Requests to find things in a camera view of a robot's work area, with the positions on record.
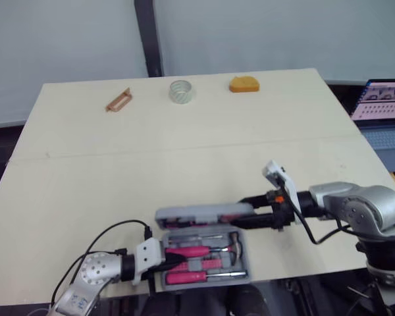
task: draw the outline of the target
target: laptop keyboard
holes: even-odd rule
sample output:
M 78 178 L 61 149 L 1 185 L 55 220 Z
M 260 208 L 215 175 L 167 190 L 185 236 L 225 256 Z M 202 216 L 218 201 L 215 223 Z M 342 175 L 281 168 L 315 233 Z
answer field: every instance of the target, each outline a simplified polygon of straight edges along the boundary
M 395 130 L 364 130 L 363 135 L 375 150 L 395 149 Z

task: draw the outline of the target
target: gray tool case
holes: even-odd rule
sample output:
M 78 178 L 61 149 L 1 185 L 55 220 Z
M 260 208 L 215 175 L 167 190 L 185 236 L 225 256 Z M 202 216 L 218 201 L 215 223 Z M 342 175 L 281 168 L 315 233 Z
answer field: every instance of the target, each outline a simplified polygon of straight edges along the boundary
M 228 286 L 249 283 L 250 267 L 247 247 L 242 231 L 229 225 L 229 221 L 243 215 L 254 214 L 251 205 L 246 203 L 223 205 L 198 205 L 187 207 L 166 207 L 155 214 L 155 221 L 163 230 L 169 232 L 163 236 L 162 243 L 167 248 L 206 246 L 212 250 L 225 249 L 232 243 L 232 237 L 238 236 L 242 253 L 233 265 L 235 254 L 231 251 L 216 251 L 201 257 L 190 257 L 171 271 L 161 273 L 161 284 L 165 290 L 183 290 L 210 286 Z M 240 276 L 212 276 L 206 281 L 186 284 L 167 284 L 170 273 L 204 271 L 208 275 L 245 271 Z

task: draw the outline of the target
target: pink screwdriver handle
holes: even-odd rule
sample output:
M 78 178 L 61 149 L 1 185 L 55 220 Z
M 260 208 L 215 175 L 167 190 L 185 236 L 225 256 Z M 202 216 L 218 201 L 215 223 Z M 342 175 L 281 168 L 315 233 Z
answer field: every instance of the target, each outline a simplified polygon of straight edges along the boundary
M 223 267 L 223 262 L 221 259 L 208 259 L 202 260 L 202 269 L 209 270 L 209 269 L 219 269 Z M 170 269 L 170 272 L 187 272 L 189 271 L 189 263 L 182 262 L 181 264 L 177 265 L 176 267 Z
M 196 246 L 196 247 L 181 247 L 181 248 L 166 248 L 165 252 L 177 253 L 178 255 L 183 255 L 184 257 L 202 257 L 204 255 L 209 255 L 209 247 L 206 246 Z
M 206 281 L 206 272 L 180 272 L 167 274 L 167 284 L 185 284 Z

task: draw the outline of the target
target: black pole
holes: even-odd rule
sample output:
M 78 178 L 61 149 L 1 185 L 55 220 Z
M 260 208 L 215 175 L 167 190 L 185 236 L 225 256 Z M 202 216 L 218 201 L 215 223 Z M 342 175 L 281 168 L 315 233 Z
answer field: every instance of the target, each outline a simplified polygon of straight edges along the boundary
M 147 74 L 149 77 L 161 77 L 163 71 L 159 54 L 153 0 L 134 0 L 134 8 L 145 53 Z

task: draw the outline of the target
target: orange bracket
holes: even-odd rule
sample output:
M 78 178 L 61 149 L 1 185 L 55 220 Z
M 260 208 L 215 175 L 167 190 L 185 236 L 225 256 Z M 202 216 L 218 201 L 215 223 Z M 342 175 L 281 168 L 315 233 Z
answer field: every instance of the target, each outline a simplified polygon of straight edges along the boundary
M 118 97 L 116 97 L 112 102 L 110 102 L 105 110 L 112 112 L 119 112 L 131 99 L 132 94 L 130 94 L 130 88 L 125 89 Z

